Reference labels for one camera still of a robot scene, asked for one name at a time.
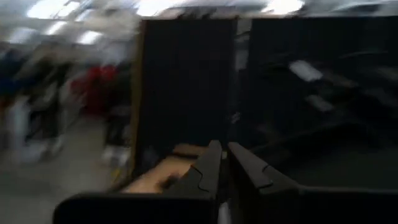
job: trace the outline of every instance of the black display board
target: black display board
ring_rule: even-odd
[[[224,139],[235,22],[144,22],[137,158],[149,146]]]

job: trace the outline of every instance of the fluorescent light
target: fluorescent light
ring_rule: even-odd
[[[261,12],[284,15],[300,10],[303,5],[301,0],[271,0]]]
[[[80,3],[72,1],[69,2],[66,6],[64,6],[61,11],[58,12],[57,16],[58,17],[66,17],[69,16],[74,10],[79,8]]]
[[[51,19],[61,10],[69,0],[41,0],[33,5],[26,13],[27,17]]]
[[[165,11],[166,9],[184,2],[184,0],[168,0],[168,1],[154,1],[146,0],[141,1],[138,5],[137,15],[139,16],[156,16]]]
[[[45,35],[54,35],[58,30],[60,30],[67,22],[65,21],[58,21],[50,26],[47,30],[44,31]]]
[[[101,36],[102,33],[87,31],[78,38],[77,42],[79,44],[94,44]]]

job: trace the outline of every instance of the blurry background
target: blurry background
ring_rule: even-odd
[[[251,16],[394,15],[395,5],[363,0],[1,1],[0,222],[50,223],[65,197],[104,191],[127,175],[135,125],[130,77],[142,17],[174,18],[192,8],[243,15],[236,38],[236,67],[242,69]]]

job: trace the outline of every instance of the wooden table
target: wooden table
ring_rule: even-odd
[[[201,155],[207,150],[207,147],[191,146],[188,144],[179,144],[174,148],[174,152],[184,154]],[[160,162],[150,171],[142,174],[136,181],[127,186],[122,192],[124,193],[162,193],[159,182],[167,180],[171,174],[179,176],[188,172],[194,159],[185,159],[181,157],[169,156]]]

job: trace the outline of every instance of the floor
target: floor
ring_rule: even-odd
[[[28,166],[0,164],[0,222],[48,224],[55,206],[83,191],[102,191],[111,170],[101,163],[104,126],[81,118],[69,130],[64,150],[50,161]]]

